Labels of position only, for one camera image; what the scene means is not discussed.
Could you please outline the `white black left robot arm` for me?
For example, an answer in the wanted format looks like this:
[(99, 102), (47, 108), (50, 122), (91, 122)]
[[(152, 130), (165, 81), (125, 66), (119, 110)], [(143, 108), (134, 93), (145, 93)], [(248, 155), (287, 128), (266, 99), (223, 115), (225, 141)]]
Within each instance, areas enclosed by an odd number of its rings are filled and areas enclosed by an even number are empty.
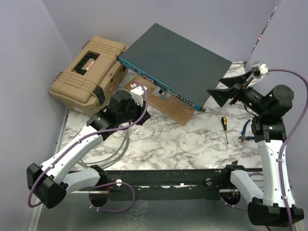
[(142, 125), (150, 118), (147, 106), (146, 87), (138, 86), (131, 91), (117, 90), (107, 107), (94, 114), (67, 146), (42, 164), (32, 163), (27, 168), (27, 186), (30, 190), (28, 206), (35, 207), (31, 203), (33, 195), (40, 204), (54, 208), (68, 193), (88, 187), (103, 189), (106, 177), (99, 166), (75, 173), (70, 173), (70, 170), (111, 134)]

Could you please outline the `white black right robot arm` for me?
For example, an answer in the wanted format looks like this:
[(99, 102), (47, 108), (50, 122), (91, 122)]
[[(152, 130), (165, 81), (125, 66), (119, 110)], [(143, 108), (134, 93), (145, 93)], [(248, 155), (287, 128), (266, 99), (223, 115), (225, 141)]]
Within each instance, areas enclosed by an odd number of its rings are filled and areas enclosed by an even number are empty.
[(263, 189), (251, 179), (243, 166), (228, 165), (221, 176), (226, 188), (236, 187), (248, 204), (250, 222), (256, 226), (289, 227), (304, 219), (304, 210), (296, 206), (286, 165), (286, 133), (283, 116), (292, 108), (294, 92), (286, 85), (275, 86), (263, 96), (250, 83), (251, 75), (260, 77), (261, 71), (249, 71), (241, 76), (222, 78), (225, 89), (208, 90), (219, 106), (228, 100), (240, 101), (255, 112), (251, 130), (262, 162)]

